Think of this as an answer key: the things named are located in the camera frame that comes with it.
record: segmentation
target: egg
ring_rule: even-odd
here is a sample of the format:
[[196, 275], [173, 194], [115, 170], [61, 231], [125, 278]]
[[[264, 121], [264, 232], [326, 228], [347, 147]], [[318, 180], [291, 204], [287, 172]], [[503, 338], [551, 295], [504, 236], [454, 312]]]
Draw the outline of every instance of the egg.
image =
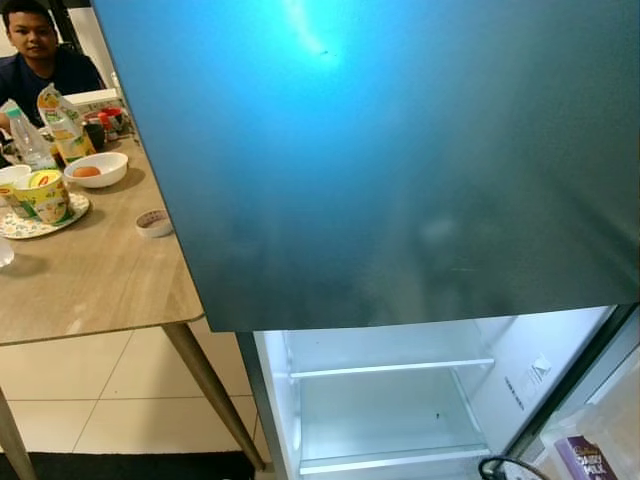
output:
[[95, 177], [100, 175], [100, 170], [96, 167], [78, 167], [73, 171], [72, 175], [74, 177]]

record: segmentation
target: cable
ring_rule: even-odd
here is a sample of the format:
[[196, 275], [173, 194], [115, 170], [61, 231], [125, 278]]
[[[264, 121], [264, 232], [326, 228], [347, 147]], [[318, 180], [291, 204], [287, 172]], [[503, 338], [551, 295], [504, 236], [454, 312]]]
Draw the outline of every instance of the cable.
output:
[[540, 470], [538, 470], [534, 466], [529, 465], [528, 463], [525, 463], [522, 460], [518, 460], [517, 458], [507, 457], [506, 455], [494, 455], [492, 457], [487, 457], [480, 460], [480, 463], [478, 464], [478, 473], [482, 477], [482, 480], [498, 480], [498, 478], [495, 476], [494, 473], [485, 472], [484, 467], [489, 462], [514, 463], [524, 468], [525, 470], [529, 471], [530, 473], [533, 473], [541, 480], [551, 480], [549, 477], [547, 477], [544, 473], [542, 473]]

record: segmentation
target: plate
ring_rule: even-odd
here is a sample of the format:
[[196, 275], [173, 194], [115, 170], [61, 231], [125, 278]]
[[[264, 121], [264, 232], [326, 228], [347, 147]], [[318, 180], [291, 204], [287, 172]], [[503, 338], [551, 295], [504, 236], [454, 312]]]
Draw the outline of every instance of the plate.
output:
[[64, 222], [58, 225], [49, 225], [48, 223], [42, 223], [39, 220], [20, 218], [15, 213], [9, 212], [2, 220], [0, 220], [0, 235], [4, 238], [20, 240], [23, 238], [34, 238], [47, 235], [71, 225], [87, 213], [91, 202], [84, 195], [78, 195], [77, 193], [70, 193], [69, 198], [71, 200], [71, 207], [73, 208], [74, 213], [73, 217], [68, 218]]

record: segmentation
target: dark shirt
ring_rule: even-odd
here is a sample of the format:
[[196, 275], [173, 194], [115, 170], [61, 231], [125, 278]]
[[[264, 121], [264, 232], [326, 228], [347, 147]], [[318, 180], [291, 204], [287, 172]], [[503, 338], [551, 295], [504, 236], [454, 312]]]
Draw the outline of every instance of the dark shirt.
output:
[[37, 76], [19, 53], [0, 58], [0, 105], [12, 99], [37, 127], [43, 124], [36, 101], [42, 89], [51, 82], [62, 95], [104, 88], [91, 59], [64, 47], [56, 51], [56, 66], [51, 78]]

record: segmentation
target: table leg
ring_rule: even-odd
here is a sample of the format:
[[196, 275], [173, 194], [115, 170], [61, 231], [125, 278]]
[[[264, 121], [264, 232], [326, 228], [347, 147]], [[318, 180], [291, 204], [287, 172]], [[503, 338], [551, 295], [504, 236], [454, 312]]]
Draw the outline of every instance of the table leg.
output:
[[7, 399], [0, 388], [0, 445], [20, 480], [37, 480], [36, 472], [24, 448], [18, 426], [11, 414]]
[[202, 389], [204, 396], [207, 397], [249, 461], [256, 470], [264, 470], [265, 464], [260, 458], [249, 432], [247, 432], [220, 378], [209, 363], [189, 325], [174, 323], [163, 325], [162, 328]]

